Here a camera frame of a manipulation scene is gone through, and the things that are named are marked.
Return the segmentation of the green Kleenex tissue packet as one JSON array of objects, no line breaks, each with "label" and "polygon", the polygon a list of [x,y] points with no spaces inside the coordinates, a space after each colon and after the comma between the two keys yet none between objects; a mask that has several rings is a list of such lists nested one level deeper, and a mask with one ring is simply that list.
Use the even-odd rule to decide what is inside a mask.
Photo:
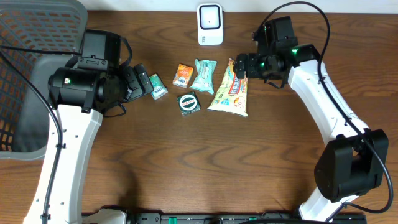
[{"label": "green Kleenex tissue packet", "polygon": [[153,92],[151,93],[153,99],[158,100],[159,98],[163,97],[168,93],[167,88],[163,84],[162,80],[158,76],[158,74],[154,74],[149,77],[150,82],[154,88]]}]

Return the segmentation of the orange tissue packet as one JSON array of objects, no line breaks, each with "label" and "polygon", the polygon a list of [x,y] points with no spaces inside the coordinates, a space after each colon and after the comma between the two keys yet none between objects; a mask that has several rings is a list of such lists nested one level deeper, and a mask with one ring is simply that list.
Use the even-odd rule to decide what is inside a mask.
[{"label": "orange tissue packet", "polygon": [[193,67],[179,64],[172,83],[176,86],[186,88],[193,75],[193,71]]}]

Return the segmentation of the large yellow snack bag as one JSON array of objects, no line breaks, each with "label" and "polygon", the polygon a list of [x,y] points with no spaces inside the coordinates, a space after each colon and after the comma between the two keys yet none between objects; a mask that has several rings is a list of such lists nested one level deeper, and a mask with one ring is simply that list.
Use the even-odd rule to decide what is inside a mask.
[{"label": "large yellow snack bag", "polygon": [[246,111],[248,79],[239,79],[233,72],[235,61],[229,59],[221,85],[207,110],[224,111],[248,117]]}]

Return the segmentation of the dark green Zam-Buk box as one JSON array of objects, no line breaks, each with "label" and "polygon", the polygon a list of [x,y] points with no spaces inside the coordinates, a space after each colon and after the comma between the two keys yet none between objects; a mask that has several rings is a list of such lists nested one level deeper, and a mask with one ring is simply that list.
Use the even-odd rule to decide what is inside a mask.
[{"label": "dark green Zam-Buk box", "polygon": [[183,116],[201,110],[201,104],[194,91],[178,96],[177,103]]}]

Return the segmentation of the light teal snack packet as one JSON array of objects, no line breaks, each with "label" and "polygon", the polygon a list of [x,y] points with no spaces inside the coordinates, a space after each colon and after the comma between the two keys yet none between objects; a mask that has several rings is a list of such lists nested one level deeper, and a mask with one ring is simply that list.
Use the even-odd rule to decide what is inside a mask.
[{"label": "light teal snack packet", "polygon": [[215,71],[217,61],[215,60],[195,60],[195,66],[198,75],[194,79],[191,89],[198,91],[207,91],[209,94],[214,93],[213,89],[213,73]]}]

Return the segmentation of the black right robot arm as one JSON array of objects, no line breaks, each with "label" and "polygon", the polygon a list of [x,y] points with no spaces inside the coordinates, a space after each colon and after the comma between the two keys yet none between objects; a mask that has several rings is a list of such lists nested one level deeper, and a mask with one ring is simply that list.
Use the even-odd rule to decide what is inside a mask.
[{"label": "black right robot arm", "polygon": [[316,188],[298,208],[302,220],[330,222],[353,200],[380,186],[388,138],[370,130],[331,81],[321,54],[300,45],[289,16],[263,22],[252,35],[257,52],[239,54],[233,70],[239,79],[281,80],[301,98],[321,133],[325,150],[314,170]]}]

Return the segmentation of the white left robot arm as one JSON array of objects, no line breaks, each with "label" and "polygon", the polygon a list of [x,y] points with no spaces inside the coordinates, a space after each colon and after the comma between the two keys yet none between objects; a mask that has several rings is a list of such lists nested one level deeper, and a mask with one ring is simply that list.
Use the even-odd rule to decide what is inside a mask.
[{"label": "white left robot arm", "polygon": [[131,223],[129,213],[104,206],[85,215],[82,194],[95,136],[116,106],[153,91],[143,65],[120,60],[120,35],[88,29],[79,55],[46,56],[34,73],[48,91],[49,136],[34,201],[25,223]]}]

